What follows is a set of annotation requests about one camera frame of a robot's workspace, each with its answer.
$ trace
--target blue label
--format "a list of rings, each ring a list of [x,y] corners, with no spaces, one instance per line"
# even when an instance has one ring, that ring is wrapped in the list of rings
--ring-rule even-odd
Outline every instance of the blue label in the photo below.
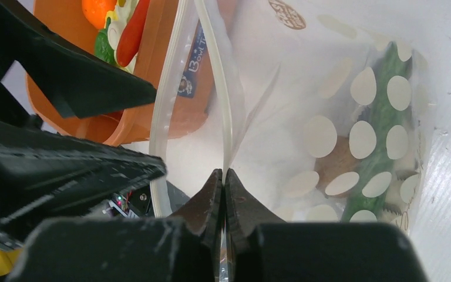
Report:
[[[197,89],[196,74],[201,66],[203,56],[207,52],[207,42],[205,41],[205,34],[203,34],[203,28],[198,23],[196,32],[196,38],[194,38],[193,45],[191,46],[191,56],[189,57],[186,69],[182,73],[180,79],[178,95],[186,98],[193,98]]]

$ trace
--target transparent bag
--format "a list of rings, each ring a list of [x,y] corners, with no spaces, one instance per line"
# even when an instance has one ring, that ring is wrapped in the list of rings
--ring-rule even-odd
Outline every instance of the transparent bag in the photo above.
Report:
[[[286,221],[409,230],[435,104],[414,17],[371,1],[195,0],[179,11],[150,138],[150,153],[166,154],[169,181],[192,196],[213,169],[232,167]],[[201,129],[167,143],[198,16],[216,99]],[[152,193],[164,202],[158,184]]]

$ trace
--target orange fruit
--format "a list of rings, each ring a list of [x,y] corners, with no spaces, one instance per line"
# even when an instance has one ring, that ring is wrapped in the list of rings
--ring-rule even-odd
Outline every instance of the orange fruit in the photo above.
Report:
[[[117,0],[82,0],[86,19],[97,29],[105,27],[106,13],[115,9]]]

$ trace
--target green vegetable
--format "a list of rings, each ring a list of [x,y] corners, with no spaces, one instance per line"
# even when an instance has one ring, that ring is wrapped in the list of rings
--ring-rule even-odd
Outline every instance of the green vegetable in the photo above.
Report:
[[[375,198],[367,198],[362,194],[365,185],[376,174],[381,172],[392,172],[393,160],[388,157],[386,151],[386,136],[388,131],[395,125],[401,125],[403,112],[393,108],[387,94],[390,78],[399,75],[407,78],[409,76],[411,59],[402,62],[398,56],[396,43],[392,43],[386,51],[380,71],[376,74],[376,98],[371,104],[368,122],[376,132],[376,148],[357,167],[359,182],[352,189],[347,199],[346,207],[341,221],[350,221],[350,218],[360,210],[369,210],[376,216],[380,215],[385,204],[386,192]]]
[[[94,44],[94,55],[110,65],[116,66],[115,51],[108,42],[108,27],[111,22],[112,20],[108,17],[106,27],[97,34],[96,43]]]

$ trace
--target brown oval logo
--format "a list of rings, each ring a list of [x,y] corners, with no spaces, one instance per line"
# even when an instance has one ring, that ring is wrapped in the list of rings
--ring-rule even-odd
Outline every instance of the brown oval logo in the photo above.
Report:
[[[307,27],[305,19],[282,0],[269,0],[269,4],[275,11],[275,17],[285,26],[292,29],[304,29]]]

